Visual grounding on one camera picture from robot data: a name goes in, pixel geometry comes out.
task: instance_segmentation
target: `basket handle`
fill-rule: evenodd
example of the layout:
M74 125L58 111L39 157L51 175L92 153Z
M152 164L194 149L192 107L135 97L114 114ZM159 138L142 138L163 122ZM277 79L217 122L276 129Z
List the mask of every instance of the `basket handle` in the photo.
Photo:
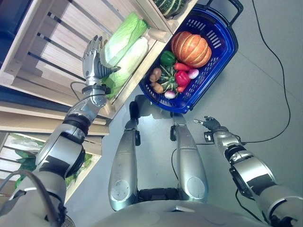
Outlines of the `basket handle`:
M209 10L213 13L216 13L226 24L227 27L231 27L235 20L238 18L238 16L242 13L243 11L243 5L239 2L239 0L228 0L234 7L237 9L236 15L232 18L231 21L228 21L221 13L219 13L217 10L214 8L211 8L210 5L213 2L213 0L209 0L206 5L203 6L205 10Z

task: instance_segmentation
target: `orange pumpkin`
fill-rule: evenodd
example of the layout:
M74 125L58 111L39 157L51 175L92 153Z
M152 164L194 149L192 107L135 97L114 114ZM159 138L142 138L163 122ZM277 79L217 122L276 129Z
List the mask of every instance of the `orange pumpkin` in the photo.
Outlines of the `orange pumpkin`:
M184 64L199 68L204 66L212 55L206 40L190 32L179 32L171 41L171 50Z

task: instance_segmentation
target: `shopping basket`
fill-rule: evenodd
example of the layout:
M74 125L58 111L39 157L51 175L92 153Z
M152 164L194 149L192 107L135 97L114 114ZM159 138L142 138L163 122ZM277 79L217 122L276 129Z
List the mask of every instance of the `shopping basket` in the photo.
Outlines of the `shopping basket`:
M161 54L140 81L143 93L162 109L175 113L192 110L238 50L238 41L232 24L243 11L242 4L238 0L229 0L236 7L237 13L228 21L221 13L210 7L212 1L209 0L206 5L196 4L176 32L189 31L199 34L207 40L212 49L209 62L198 68L199 75L191 80L184 92L179 93L174 99L166 99L163 94L157 94L151 88L149 76L152 70L160 65ZM170 50L170 42L164 50Z

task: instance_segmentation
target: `gray floor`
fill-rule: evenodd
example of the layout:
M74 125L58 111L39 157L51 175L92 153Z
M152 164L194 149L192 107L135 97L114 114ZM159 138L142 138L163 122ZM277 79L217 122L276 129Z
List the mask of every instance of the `gray floor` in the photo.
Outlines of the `gray floor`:
M227 1L217 2L226 15L232 12L225 5ZM262 43L251 1L241 2L244 12L233 25L239 50L194 110L185 115L197 143L203 142L205 129L193 124L192 119L204 115L217 118L243 141L269 138L280 132L287 122L281 68ZM268 163L279 183L303 194L302 1L255 2L264 38L284 65L292 119L278 138L246 147ZM110 135L103 139L103 157L67 203L68 215L76 226L91 226L113 212L107 197L111 164L128 120L128 105L138 94L142 92L137 87L110 124ZM171 123L171 119L153 119L151 115L140 119L139 189L177 184L170 165L170 155L176 147L169 140ZM228 163L213 145L198 148L209 183L208 202L248 216L235 200L236 187L229 175ZM241 201L260 216L253 202L245 198Z

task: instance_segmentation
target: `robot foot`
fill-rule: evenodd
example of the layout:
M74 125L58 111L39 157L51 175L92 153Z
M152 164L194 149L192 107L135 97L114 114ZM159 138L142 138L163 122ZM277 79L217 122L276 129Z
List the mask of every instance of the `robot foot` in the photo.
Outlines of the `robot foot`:
M139 117L140 117L140 113L139 113L139 106L135 101L132 101L129 104L129 114L131 119L135 119L137 121L137 124L139 124Z

